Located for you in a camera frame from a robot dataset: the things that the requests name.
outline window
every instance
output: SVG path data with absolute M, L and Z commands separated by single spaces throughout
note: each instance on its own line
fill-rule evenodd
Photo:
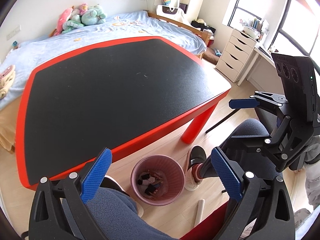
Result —
M 267 12 L 269 4 L 270 0 L 237 0 L 228 26 L 242 30 L 240 19 L 249 21 L 256 17 L 261 20 Z
M 311 56 L 319 65 L 319 22 L 314 14 L 298 3 L 288 0 L 284 16 L 271 43 L 281 54 Z

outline pink stuffed toy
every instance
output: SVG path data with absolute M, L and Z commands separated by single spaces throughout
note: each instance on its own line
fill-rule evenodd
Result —
M 80 15 L 82 16 L 87 12 L 88 5 L 86 3 L 82 3 L 80 4 L 79 9 L 80 9 Z
M 69 20 L 69 18 L 71 17 L 71 13 L 73 11 L 73 8 L 74 7 L 72 6 L 68 9 L 65 9 L 64 12 L 60 15 L 58 23 L 57 23 L 57 27 L 54 31 L 53 36 L 59 35 L 63 31 L 62 25 L 64 22 Z

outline blue bedsheet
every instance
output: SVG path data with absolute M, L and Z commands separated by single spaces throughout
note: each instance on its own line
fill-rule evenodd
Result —
M 16 65 L 16 77 L 7 96 L 0 100 L 0 110 L 21 96 L 30 73 L 42 63 L 61 54 L 102 41 L 138 37 L 161 36 L 198 55 L 206 50 L 198 36 L 183 28 L 148 17 L 147 12 L 119 14 L 120 20 L 108 17 L 106 23 L 87 26 L 52 38 L 41 37 L 21 43 L 0 66 L 0 73 Z

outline white drawer cabinet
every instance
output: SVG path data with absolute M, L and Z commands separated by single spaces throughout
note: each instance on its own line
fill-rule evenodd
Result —
M 247 34 L 234 29 L 216 68 L 235 82 L 255 44 Z

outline white stick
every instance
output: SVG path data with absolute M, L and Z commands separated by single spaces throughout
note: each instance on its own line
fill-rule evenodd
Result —
M 196 227 L 198 224 L 201 223 L 202 221 L 202 215 L 203 215 L 203 209 L 204 209 L 204 199 L 200 199 L 198 202 L 198 211 L 197 211 L 197 216 L 196 216 L 196 221 L 195 221 L 195 226 Z

